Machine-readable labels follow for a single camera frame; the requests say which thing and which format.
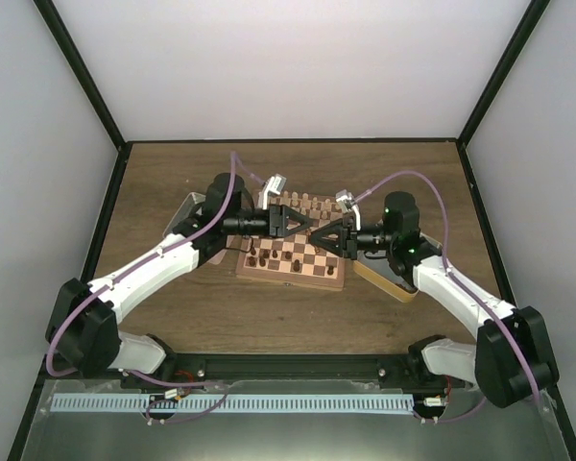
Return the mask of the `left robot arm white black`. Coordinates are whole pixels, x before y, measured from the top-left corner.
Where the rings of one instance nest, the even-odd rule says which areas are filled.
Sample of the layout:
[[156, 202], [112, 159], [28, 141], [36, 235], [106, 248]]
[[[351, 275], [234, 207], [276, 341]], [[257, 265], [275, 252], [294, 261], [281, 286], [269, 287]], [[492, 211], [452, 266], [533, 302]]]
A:
[[232, 236], [284, 238], [311, 227], [309, 217], [269, 198], [285, 180], [272, 176], [255, 206], [241, 177], [222, 173], [204, 194], [191, 192], [162, 240], [126, 266], [91, 281], [71, 279], [58, 293], [46, 331], [45, 364], [59, 376], [54, 359], [68, 363], [65, 373], [95, 377], [107, 370], [143, 376], [157, 388], [169, 386], [177, 364], [169, 348], [152, 335], [120, 330], [123, 320], [157, 290], [189, 274], [223, 252]]

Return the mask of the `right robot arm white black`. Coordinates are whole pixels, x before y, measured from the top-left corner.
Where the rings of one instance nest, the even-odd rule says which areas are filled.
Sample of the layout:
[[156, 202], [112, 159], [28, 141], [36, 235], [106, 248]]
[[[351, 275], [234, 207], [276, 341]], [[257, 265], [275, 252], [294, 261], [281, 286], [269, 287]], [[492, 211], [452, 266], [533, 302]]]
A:
[[441, 243], [420, 230], [414, 196], [392, 192], [381, 220], [365, 225], [352, 197], [337, 198], [350, 211], [310, 234], [310, 243], [354, 263], [357, 273], [395, 299], [407, 303], [423, 293], [453, 315], [474, 338], [461, 344], [443, 335], [412, 346], [410, 380], [427, 387], [440, 376], [478, 387], [490, 403], [505, 408], [558, 382], [560, 374], [541, 314], [518, 308], [461, 274]]

